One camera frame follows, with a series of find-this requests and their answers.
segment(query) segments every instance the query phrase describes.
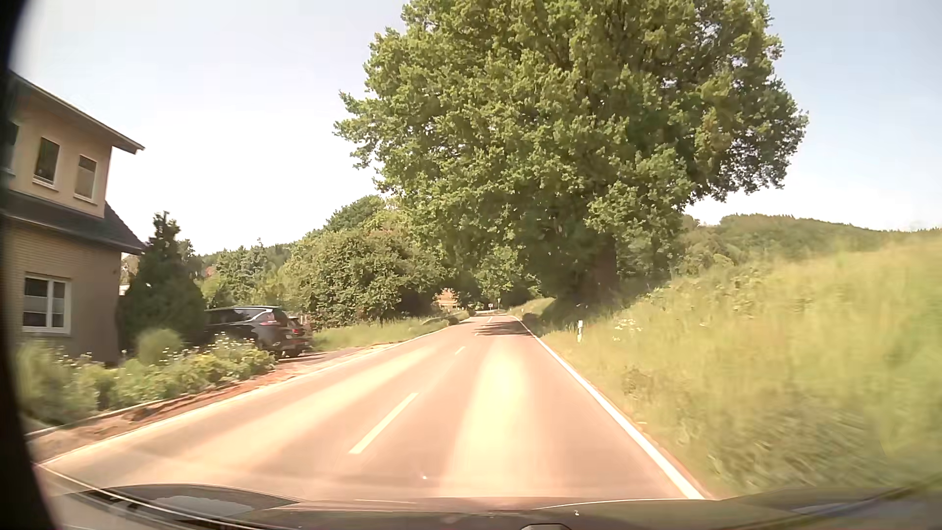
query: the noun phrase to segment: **tree canopy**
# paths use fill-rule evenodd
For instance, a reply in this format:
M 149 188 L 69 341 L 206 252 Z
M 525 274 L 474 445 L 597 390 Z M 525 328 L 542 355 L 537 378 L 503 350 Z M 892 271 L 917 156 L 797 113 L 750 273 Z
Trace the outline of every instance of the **tree canopy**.
M 356 228 L 364 221 L 384 209 L 386 202 L 379 195 L 367 195 L 338 209 L 324 224 L 324 230 L 338 232 Z
M 780 187 L 804 136 L 760 0 L 413 0 L 337 133 L 416 234 L 477 269 L 518 249 L 553 295 L 676 258 L 683 209 Z
M 137 273 L 118 304 L 122 345 L 129 346 L 145 330 L 169 328 L 188 339 L 203 329 L 205 314 L 200 288 L 184 261 L 180 227 L 168 213 L 154 215 L 154 235 L 138 260 Z
M 318 327 L 427 314 L 443 275 L 389 210 L 358 227 L 305 236 L 282 271 L 288 305 Z

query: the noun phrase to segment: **house window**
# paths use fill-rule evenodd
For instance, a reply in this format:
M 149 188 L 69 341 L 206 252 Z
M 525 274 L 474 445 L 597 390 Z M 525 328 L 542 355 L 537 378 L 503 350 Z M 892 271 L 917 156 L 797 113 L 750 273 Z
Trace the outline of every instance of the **house window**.
M 56 162 L 58 162 L 58 143 L 40 139 L 40 154 L 36 157 L 34 175 L 50 184 L 56 181 Z
M 69 331 L 69 282 L 27 276 L 23 287 L 23 330 Z
M 78 175 L 75 178 L 75 194 L 91 199 L 95 193 L 95 168 L 98 162 L 91 158 L 78 158 Z

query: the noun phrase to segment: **distant building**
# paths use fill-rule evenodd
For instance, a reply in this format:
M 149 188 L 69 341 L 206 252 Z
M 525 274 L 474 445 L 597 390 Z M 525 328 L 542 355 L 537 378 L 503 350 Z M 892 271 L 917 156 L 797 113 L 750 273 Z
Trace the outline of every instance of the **distant building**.
M 441 309 L 450 311 L 458 304 L 458 299 L 455 297 L 455 291 L 445 289 L 435 298 L 435 303 L 438 304 Z
M 8 329 L 17 341 L 117 360 L 122 253 L 144 245 L 106 201 L 108 165 L 113 147 L 144 147 L 16 74 L 8 81 L 0 159 Z

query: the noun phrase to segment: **hill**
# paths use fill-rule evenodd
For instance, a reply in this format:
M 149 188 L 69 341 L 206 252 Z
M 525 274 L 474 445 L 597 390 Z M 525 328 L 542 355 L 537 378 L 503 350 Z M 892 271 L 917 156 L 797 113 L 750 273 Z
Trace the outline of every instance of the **hill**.
M 697 274 L 717 261 L 741 264 L 757 259 L 798 260 L 833 254 L 875 250 L 893 241 L 942 233 L 942 230 L 903 232 L 870 230 L 852 224 L 796 219 L 788 215 L 728 215 L 719 224 L 699 224 L 685 219 L 680 242 L 684 256 L 678 264 L 683 274 Z

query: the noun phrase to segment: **car hood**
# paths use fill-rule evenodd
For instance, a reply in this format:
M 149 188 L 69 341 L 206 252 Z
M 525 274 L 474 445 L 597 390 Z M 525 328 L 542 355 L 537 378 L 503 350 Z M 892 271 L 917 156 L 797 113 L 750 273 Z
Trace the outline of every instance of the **car hood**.
M 722 501 L 587 500 L 572 497 L 476 497 L 303 501 L 243 489 L 194 484 L 88 489 L 66 495 L 99 513 L 191 528 L 448 528 L 593 530 L 803 528 L 873 522 L 928 527 L 942 520 L 939 495 L 887 500 L 889 489 L 795 489 Z M 94 521 L 64 521 L 101 527 Z

